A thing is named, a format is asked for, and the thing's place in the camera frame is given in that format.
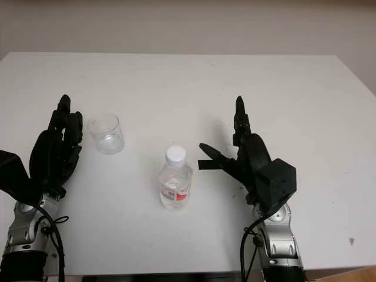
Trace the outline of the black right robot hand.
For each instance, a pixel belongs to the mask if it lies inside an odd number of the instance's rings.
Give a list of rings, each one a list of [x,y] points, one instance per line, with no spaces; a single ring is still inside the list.
[[[237,158],[228,158],[217,149],[200,143],[199,148],[208,155],[209,160],[199,160],[200,170],[222,170],[239,181],[248,191],[246,197],[248,204],[259,204],[262,213],[268,214],[269,207],[261,199],[257,190],[261,186],[256,183],[256,174],[261,168],[271,162],[262,138],[251,131],[248,114],[245,111],[241,96],[236,99],[236,112],[234,115],[233,145],[238,148]]]

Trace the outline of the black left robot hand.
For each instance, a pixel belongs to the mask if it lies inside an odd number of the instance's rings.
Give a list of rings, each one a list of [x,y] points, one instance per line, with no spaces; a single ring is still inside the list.
[[[63,95],[52,112],[48,128],[39,136],[29,160],[35,187],[56,199],[65,197],[63,185],[78,164],[83,137],[83,116],[71,112],[71,99]]]

